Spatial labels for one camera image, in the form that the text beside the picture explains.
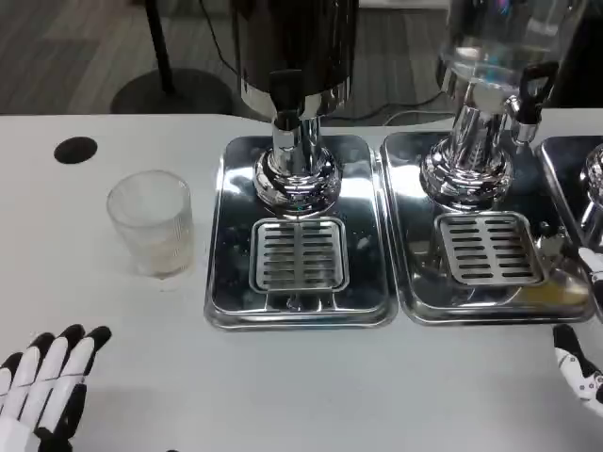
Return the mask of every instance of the metal grate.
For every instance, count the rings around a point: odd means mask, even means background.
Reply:
[[[250,283],[261,292],[343,289],[348,283],[344,226],[334,218],[253,225]]]
[[[515,212],[444,214],[435,226],[457,283],[533,285],[545,280],[530,225]]]

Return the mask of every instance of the dispenser tank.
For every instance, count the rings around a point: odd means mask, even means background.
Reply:
[[[585,0],[451,0],[442,62],[467,82],[514,94],[523,71],[562,63]]]
[[[276,113],[270,74],[302,70],[303,118],[333,112],[350,96],[358,0],[231,0],[240,95]]]

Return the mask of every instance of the black cable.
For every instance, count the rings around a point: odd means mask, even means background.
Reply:
[[[212,40],[214,40],[214,45],[216,46],[216,50],[218,51],[218,57],[220,58],[220,61],[222,62],[222,64],[224,66],[226,66],[231,71],[231,73],[238,76],[238,72],[235,70],[235,68],[233,68],[229,64],[229,62],[224,59],[224,56],[222,55],[222,50],[220,49],[220,45],[218,44],[218,39],[216,38],[216,32],[214,31],[214,25],[212,25],[211,19],[209,18],[209,14],[207,13],[207,9],[205,9],[204,0],[199,0],[199,6],[201,7],[201,10],[205,16],[205,19],[207,20],[207,24],[209,25],[209,31],[211,32],[211,38],[212,38]]]
[[[382,113],[384,110],[386,110],[387,108],[389,108],[391,106],[395,106],[397,108],[415,108],[417,106],[423,106],[423,105],[430,104],[431,102],[435,101],[438,97],[440,97],[442,94],[444,94],[444,93],[442,91],[440,91],[437,94],[435,94],[434,96],[430,97],[429,99],[427,99],[427,100],[425,100],[423,102],[419,102],[417,104],[389,103],[389,104],[381,105],[379,108],[371,111],[370,113],[366,113],[366,115],[359,116],[357,118],[349,118],[349,117],[346,117],[346,116],[329,116],[329,117],[327,117],[327,119],[329,119],[329,120],[340,120],[340,121],[365,121],[365,120],[370,120],[371,118],[374,118],[375,116],[379,115],[380,113]]]

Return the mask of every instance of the white table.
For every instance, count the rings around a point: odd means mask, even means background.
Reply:
[[[420,129],[446,129],[449,121]],[[338,129],[377,148],[411,128]],[[264,123],[218,116],[0,118],[0,357],[35,334],[108,325],[73,444],[81,452],[592,452],[603,420],[557,369],[551,328],[427,328],[400,311],[371,331],[225,333],[204,320],[220,153]],[[547,111],[539,139],[603,133],[603,110]],[[88,162],[53,150],[90,136]],[[108,190],[146,169],[188,181],[194,275],[161,292],[133,276],[106,215]],[[603,365],[603,326],[578,327]]]

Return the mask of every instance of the clear plastic container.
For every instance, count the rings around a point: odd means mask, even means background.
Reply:
[[[523,70],[562,62],[585,0],[451,0],[441,58],[463,79],[517,91]]]
[[[162,170],[132,174],[111,190],[106,209],[141,274],[166,279],[190,266],[192,211],[182,179]]]

